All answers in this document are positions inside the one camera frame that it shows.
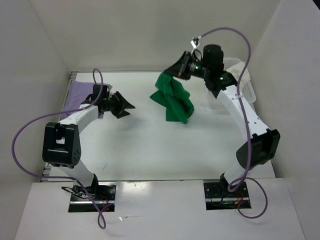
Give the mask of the green t shirt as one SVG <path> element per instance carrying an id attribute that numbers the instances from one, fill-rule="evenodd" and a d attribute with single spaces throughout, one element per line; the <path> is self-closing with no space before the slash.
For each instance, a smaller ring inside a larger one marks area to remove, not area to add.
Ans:
<path id="1" fill-rule="evenodd" d="M 179 81 L 165 73 L 158 76 L 155 87 L 156 92 L 149 98 L 165 108 L 165 120 L 187 124 L 194 112 L 190 93 Z"/>

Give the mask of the purple t shirt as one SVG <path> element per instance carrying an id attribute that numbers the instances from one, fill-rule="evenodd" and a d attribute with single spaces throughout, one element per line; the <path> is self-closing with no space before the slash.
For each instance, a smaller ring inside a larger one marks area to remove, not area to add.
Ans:
<path id="1" fill-rule="evenodd" d="M 71 83 L 62 111 L 78 109 L 87 96 L 93 93 L 93 85 L 93 82 L 74 81 Z"/>

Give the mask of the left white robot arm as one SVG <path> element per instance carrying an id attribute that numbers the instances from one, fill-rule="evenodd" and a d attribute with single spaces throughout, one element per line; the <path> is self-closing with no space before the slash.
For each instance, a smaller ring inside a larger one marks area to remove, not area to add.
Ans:
<path id="1" fill-rule="evenodd" d="M 127 109 L 135 107 L 118 91 L 110 93 L 106 88 L 101 94 L 93 93 L 81 103 L 79 109 L 59 122 L 45 126 L 42 159 L 53 167 L 61 169 L 75 181 L 75 193 L 82 193 L 87 199 L 96 199 L 102 191 L 97 176 L 88 170 L 81 160 L 80 133 L 105 112 L 111 112 L 117 119 L 129 116 Z"/>

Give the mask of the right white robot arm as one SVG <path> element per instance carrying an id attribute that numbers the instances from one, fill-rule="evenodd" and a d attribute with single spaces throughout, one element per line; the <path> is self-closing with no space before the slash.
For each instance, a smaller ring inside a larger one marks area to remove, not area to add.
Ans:
<path id="1" fill-rule="evenodd" d="M 275 156 L 281 135 L 277 129 L 271 130 L 241 96 L 239 82 L 224 69 L 223 60 L 221 47 L 210 44 L 203 48 L 202 60 L 185 51 L 164 73 L 182 80 L 189 80 L 192 76 L 203 79 L 207 89 L 222 103 L 238 126 L 244 144 L 236 151 L 235 163 L 219 180 L 220 193 L 230 197 L 250 170 Z"/>

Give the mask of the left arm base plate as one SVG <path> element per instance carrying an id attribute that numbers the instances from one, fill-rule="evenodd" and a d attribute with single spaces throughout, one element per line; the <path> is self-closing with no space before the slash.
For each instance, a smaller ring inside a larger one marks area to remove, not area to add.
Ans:
<path id="1" fill-rule="evenodd" d="M 94 200 L 95 204 L 102 212 L 114 212 L 115 211 L 115 198 L 116 198 L 116 184 L 102 184 L 97 193 L 92 190 L 88 190 L 90 196 Z M 89 213 L 96 212 L 96 208 L 92 201 L 89 199 L 85 191 L 77 185 L 73 187 L 62 186 L 62 190 L 70 193 L 69 213 Z"/>

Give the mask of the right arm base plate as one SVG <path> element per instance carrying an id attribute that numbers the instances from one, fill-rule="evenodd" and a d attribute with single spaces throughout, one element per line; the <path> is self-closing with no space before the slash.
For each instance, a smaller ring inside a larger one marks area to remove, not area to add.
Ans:
<path id="1" fill-rule="evenodd" d="M 237 191 L 222 190 L 218 180 L 203 182 L 206 210 L 251 209 L 249 192 L 244 183 Z"/>

